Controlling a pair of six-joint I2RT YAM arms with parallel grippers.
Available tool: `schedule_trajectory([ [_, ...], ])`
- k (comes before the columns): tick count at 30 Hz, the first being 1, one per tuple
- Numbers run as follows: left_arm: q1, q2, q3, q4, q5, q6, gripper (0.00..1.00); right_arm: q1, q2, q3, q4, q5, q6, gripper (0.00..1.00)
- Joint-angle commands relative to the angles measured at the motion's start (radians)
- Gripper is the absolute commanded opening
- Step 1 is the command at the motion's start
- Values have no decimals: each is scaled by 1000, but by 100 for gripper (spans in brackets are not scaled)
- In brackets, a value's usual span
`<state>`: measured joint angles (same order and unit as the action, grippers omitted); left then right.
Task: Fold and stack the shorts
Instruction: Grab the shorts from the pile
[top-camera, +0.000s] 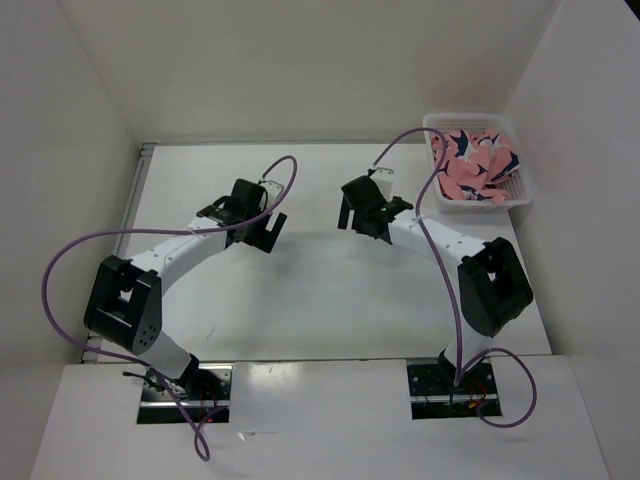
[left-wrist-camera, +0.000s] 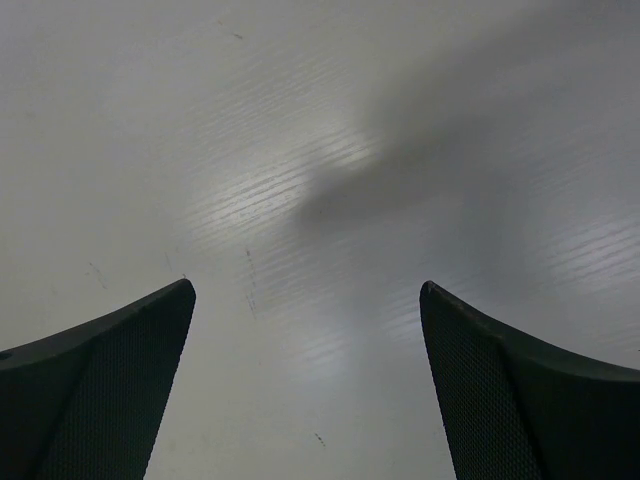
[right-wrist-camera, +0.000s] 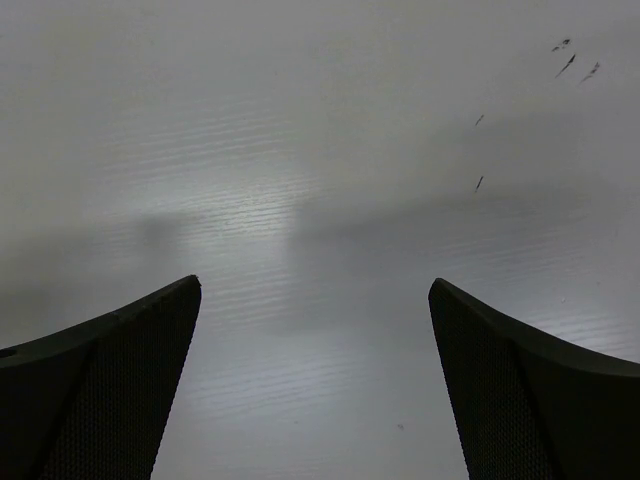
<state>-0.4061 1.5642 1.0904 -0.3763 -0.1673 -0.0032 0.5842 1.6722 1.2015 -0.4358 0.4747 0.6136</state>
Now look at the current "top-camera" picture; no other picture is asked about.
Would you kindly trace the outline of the pink shark print shorts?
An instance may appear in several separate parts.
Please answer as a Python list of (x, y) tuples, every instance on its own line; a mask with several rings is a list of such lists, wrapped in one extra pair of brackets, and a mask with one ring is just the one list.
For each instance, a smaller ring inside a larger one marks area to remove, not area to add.
[(444, 133), (445, 159), (438, 171), (440, 190), (456, 201), (490, 200), (500, 205), (512, 199), (506, 182), (520, 170), (520, 159), (510, 139), (494, 129), (481, 133), (453, 130)]

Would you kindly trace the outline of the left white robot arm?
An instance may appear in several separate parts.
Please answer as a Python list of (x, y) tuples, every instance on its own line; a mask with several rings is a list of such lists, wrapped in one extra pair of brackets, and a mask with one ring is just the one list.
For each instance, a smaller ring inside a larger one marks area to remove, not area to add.
[(196, 214), (185, 235), (128, 259), (107, 257), (97, 271), (85, 326), (162, 374), (175, 398), (191, 398), (210, 376), (195, 355), (163, 331), (163, 296), (196, 266), (235, 243), (271, 252), (287, 216), (280, 213), (268, 229), (270, 209), (284, 191), (274, 181), (238, 179), (229, 195)]

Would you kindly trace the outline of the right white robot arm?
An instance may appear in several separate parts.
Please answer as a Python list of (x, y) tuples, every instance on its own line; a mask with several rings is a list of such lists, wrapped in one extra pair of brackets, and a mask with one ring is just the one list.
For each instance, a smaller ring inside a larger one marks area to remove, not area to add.
[(455, 339), (441, 352), (440, 385), (460, 393), (491, 340), (533, 302), (534, 294), (508, 240), (468, 236), (390, 194), (393, 182), (374, 171), (341, 187), (338, 227), (402, 247), (440, 269), (454, 314)]

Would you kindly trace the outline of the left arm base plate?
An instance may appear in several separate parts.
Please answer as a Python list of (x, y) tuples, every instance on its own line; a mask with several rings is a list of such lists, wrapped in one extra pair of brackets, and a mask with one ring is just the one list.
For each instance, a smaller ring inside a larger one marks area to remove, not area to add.
[[(195, 424), (226, 424), (230, 418), (233, 366), (205, 366), (203, 371), (204, 380), (194, 390), (175, 391), (175, 394)], [(135, 377), (143, 381), (137, 414), (139, 425), (186, 423), (176, 403), (154, 376), (146, 373), (135, 374)]]

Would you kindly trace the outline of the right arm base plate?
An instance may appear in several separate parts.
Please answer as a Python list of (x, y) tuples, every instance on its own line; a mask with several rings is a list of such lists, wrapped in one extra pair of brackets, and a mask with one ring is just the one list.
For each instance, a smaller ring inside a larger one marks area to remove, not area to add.
[(407, 364), (408, 390), (413, 420), (476, 417), (478, 407), (486, 417), (501, 417), (498, 389), (489, 362), (477, 364), (458, 386), (434, 359)]

